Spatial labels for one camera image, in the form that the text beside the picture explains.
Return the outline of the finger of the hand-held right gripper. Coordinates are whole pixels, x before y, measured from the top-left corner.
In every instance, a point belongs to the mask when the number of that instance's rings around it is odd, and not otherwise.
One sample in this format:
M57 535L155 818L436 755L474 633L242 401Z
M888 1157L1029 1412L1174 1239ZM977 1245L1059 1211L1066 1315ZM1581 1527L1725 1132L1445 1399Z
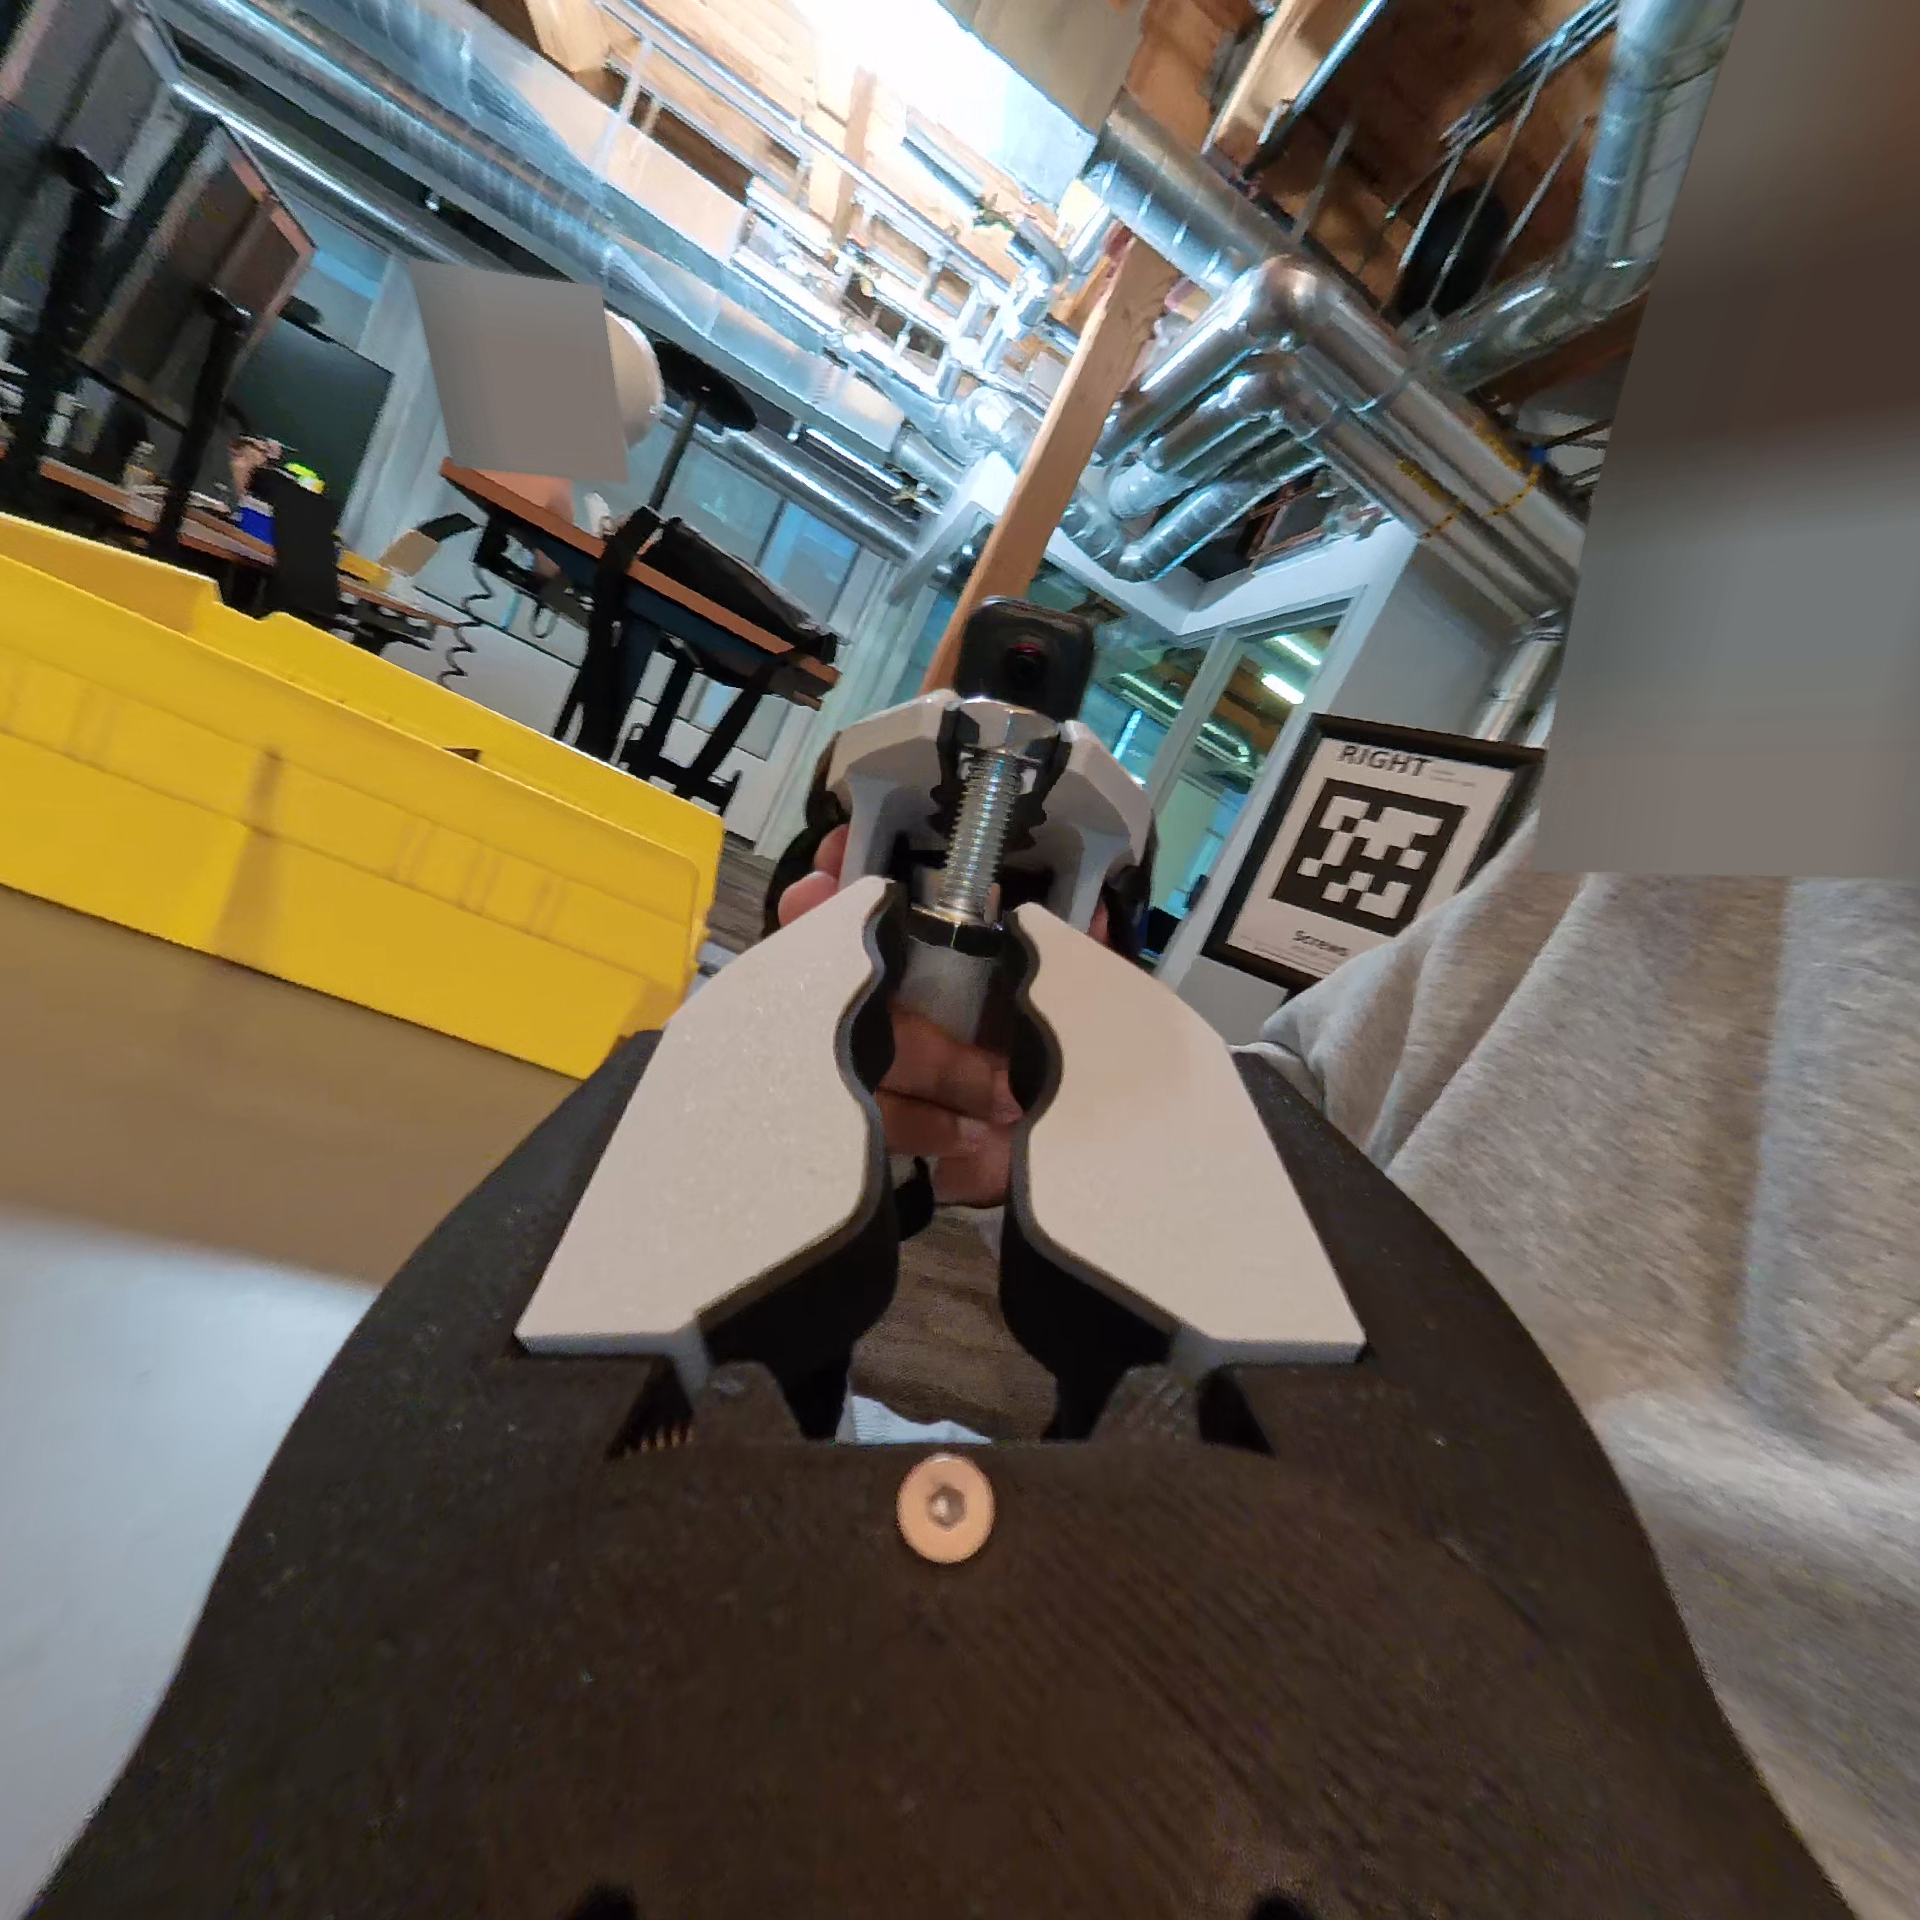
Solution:
M836 735L826 798L845 830L836 888L901 878L947 850L955 812L955 694L924 694Z
M1031 864L1041 906L1145 906L1156 821L1146 789L1071 719L1037 774Z

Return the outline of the black monitor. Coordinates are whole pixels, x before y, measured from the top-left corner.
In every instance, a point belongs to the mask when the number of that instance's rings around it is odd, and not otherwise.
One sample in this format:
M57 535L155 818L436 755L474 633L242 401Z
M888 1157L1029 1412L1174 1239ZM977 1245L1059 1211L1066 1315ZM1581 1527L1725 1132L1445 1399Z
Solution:
M313 328L280 318L242 361L228 405L345 510L395 375Z

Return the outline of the person's right forearm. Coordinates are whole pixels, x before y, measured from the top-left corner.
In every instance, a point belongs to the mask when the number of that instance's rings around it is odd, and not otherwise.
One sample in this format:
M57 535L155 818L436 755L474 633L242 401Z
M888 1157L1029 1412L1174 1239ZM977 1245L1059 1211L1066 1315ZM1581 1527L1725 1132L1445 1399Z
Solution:
M1564 878L1500 857L1252 1054L1379 1165L1452 1098L1580 1172L1849 1182L1915 1140L1915 882Z

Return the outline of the wooden standing desk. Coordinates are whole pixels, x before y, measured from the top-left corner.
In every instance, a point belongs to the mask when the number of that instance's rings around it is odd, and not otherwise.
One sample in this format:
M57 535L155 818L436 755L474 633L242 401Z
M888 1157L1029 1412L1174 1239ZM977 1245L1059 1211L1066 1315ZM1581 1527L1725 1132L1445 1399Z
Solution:
M555 735L577 751L639 781L666 781L682 801L727 812L739 777L725 777L721 766L757 708L765 700L823 708L836 686L836 665L796 651L646 563L615 563L612 581L598 581L605 538L538 505L514 481L455 461L445 461L443 474L486 515L475 547L486 573L535 589L535 577L510 561L510 550L518 547L553 563L559 585L586 606L586 657L555 727ZM670 739L695 682L734 696L695 758L677 759Z

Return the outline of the framed marker sign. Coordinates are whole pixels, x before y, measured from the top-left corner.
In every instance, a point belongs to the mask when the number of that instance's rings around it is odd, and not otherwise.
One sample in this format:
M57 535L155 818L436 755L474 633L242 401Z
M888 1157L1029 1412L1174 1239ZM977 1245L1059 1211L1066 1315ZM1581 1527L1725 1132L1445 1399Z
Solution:
M1199 955L1307 991L1461 893L1543 769L1531 744L1314 714Z

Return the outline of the steel hex bolt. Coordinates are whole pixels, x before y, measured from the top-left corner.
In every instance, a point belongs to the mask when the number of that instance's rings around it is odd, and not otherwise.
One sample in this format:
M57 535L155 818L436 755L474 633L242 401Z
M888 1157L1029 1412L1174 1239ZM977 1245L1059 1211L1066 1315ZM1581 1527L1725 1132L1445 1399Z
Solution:
M953 714L960 798L949 830L937 913L953 925L992 925L1017 805L1052 765L1064 723L988 696L963 697Z

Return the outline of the black floor lamp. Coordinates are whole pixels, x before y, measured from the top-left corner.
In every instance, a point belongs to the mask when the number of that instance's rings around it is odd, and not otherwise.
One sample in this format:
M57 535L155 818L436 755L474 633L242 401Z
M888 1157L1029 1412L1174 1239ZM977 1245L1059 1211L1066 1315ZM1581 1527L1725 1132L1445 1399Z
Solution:
M747 436L757 427L757 412L734 380L697 357L666 341L660 344L657 357L664 394L679 407L672 445L648 503L660 516L697 427L711 426L725 438Z

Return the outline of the white hard hat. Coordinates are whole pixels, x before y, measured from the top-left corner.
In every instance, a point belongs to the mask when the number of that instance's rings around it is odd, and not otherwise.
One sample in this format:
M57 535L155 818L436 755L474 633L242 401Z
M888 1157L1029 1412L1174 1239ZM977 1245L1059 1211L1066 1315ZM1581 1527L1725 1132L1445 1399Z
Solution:
M635 449L654 431L664 405L660 358L649 338L616 310L608 310L608 338L621 442Z

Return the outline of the yellow plastic bin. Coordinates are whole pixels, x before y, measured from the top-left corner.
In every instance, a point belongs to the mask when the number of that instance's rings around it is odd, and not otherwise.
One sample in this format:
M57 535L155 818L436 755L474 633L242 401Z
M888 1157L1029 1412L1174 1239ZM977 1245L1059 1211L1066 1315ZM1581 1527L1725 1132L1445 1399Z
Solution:
M3 547L5 888L571 1077L684 1004L720 818L199 573Z

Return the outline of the grey desk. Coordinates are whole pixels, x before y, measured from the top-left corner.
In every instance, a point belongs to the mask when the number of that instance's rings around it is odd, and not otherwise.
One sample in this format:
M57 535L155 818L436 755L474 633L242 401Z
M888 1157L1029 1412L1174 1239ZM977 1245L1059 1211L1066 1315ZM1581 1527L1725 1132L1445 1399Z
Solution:
M3 1910L168 1689L310 1387L573 1079L5 893Z

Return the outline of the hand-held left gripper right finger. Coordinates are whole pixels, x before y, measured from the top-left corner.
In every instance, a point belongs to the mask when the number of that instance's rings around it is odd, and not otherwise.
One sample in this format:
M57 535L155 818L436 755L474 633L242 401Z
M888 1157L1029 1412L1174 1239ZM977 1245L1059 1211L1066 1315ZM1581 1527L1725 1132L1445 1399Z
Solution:
M1214 1028L1041 906L1016 910L1045 1083L1010 1226L1165 1338L1171 1369L1353 1365L1367 1336Z

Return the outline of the person's torso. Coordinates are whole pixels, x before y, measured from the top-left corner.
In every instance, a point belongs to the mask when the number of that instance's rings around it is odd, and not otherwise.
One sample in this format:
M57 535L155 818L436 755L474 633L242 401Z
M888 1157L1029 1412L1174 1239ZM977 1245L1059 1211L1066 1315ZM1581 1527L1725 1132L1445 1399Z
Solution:
M1452 1098L1388 1170L1594 1420L1719 1695L1864 1916L1915 1916L1915 1140L1849 1182L1580 1172Z

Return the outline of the black bag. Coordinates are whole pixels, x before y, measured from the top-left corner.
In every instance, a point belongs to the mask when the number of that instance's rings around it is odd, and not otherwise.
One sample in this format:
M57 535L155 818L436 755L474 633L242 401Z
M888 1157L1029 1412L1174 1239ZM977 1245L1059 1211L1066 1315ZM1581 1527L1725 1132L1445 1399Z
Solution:
M649 506L639 506L605 540L605 558L594 579L612 581L615 563L635 561L796 651L828 666L836 663L839 636L828 626L815 622L783 589L715 540L708 540L684 518L666 518Z

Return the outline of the wooden post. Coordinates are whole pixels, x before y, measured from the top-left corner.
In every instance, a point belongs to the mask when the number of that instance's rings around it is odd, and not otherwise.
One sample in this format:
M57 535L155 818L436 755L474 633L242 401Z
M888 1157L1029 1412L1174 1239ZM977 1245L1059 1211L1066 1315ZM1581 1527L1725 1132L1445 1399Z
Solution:
M1091 464L1104 424L1137 375L1180 275L1128 228L1115 230L1108 257L1113 275L1080 334L1080 346L1035 442L1022 455L993 532L957 593L949 629L924 671L924 694L953 686L972 614L997 597L1022 597L1031 585L1049 540L1061 528L1085 468Z

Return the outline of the person's right hand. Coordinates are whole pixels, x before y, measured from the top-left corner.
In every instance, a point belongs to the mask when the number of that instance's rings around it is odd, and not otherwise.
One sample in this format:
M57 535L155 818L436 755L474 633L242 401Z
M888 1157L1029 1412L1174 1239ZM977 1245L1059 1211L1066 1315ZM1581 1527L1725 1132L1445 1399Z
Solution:
M876 1112L888 1151L930 1165L937 1205L1003 1206L1022 1118L1006 1057L949 1034L897 996L886 1014L894 1058Z

